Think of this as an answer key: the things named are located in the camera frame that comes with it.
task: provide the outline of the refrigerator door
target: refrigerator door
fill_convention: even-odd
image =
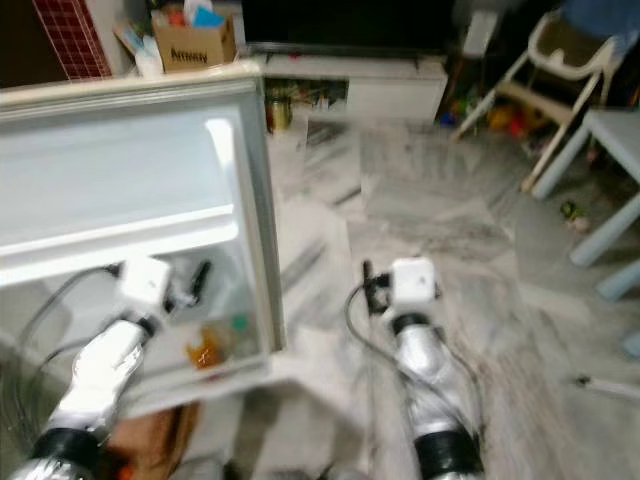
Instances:
[[[264,131],[250,62],[0,95],[0,342],[14,346],[35,309],[78,271],[153,255],[186,280],[207,260],[202,303],[154,337],[128,410],[247,383],[282,348]],[[118,307],[113,279],[82,281],[25,355],[39,361],[90,338]],[[219,363],[198,369],[189,347],[209,341]],[[64,381],[69,366],[51,371]]]

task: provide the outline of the television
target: television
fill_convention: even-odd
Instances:
[[[442,54],[453,0],[242,0],[249,52]]]

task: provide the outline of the marble floor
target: marble floor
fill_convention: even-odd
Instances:
[[[640,295],[608,303],[594,290],[637,256],[640,230],[580,269],[567,255],[583,236],[559,213],[572,199],[597,225],[637,186],[611,167],[590,173],[575,162],[554,195],[536,201],[518,191],[533,161],[516,142],[481,132],[451,144],[448,135],[401,121],[296,119],[269,139],[281,261],[285,271],[291,258],[302,261],[285,282],[298,289],[284,299],[291,345],[333,332],[324,360],[334,356],[340,372],[326,388],[339,398],[340,375],[362,387],[351,396],[360,399],[358,415],[341,410],[354,418],[354,432],[363,428],[361,450],[342,460],[376,479],[417,478],[402,390],[392,372],[357,356],[339,306],[363,259],[385,269],[396,257],[423,254],[434,260],[443,291],[438,321],[481,377],[487,478],[640,478],[637,406],[570,383],[583,372],[640,380],[640,364],[620,349],[640,328]],[[316,451],[316,471],[333,461],[324,450]]]

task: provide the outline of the red tile wall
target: red tile wall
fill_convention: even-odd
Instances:
[[[111,76],[84,0],[33,0],[33,4],[70,80]]]

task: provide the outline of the cardboard box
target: cardboard box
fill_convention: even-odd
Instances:
[[[233,19],[219,28],[153,25],[165,72],[198,70],[232,62],[236,55]]]

